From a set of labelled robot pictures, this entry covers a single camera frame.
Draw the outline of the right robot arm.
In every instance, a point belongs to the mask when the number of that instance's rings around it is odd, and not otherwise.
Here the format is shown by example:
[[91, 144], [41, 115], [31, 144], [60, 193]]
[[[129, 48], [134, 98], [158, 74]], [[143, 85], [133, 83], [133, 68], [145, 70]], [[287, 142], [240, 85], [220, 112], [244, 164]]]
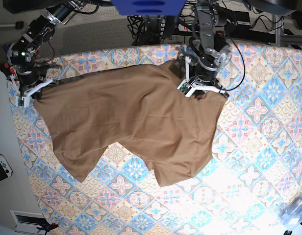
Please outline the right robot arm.
[[79, 0], [71, 0], [57, 6], [48, 8], [40, 17], [33, 20], [25, 33], [14, 44], [11, 44], [7, 52], [8, 63], [14, 72], [10, 76], [12, 81], [19, 81], [16, 105], [28, 107], [32, 99], [42, 97], [42, 89], [53, 82], [47, 78], [50, 69], [61, 69], [52, 59], [39, 59], [40, 47], [48, 43], [55, 33], [57, 24], [67, 23], [82, 10], [86, 3]]

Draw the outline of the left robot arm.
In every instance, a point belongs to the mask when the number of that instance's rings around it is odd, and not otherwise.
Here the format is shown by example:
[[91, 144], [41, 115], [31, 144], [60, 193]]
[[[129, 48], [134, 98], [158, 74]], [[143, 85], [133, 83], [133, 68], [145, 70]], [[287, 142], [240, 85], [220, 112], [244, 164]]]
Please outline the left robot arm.
[[216, 78], [232, 56], [232, 47], [226, 42], [224, 30], [226, 10], [211, 0], [200, 0], [193, 9], [194, 19], [191, 25], [187, 25], [192, 33], [188, 47], [179, 48], [174, 61], [185, 73], [177, 89], [186, 97], [215, 92], [228, 98], [229, 94]]

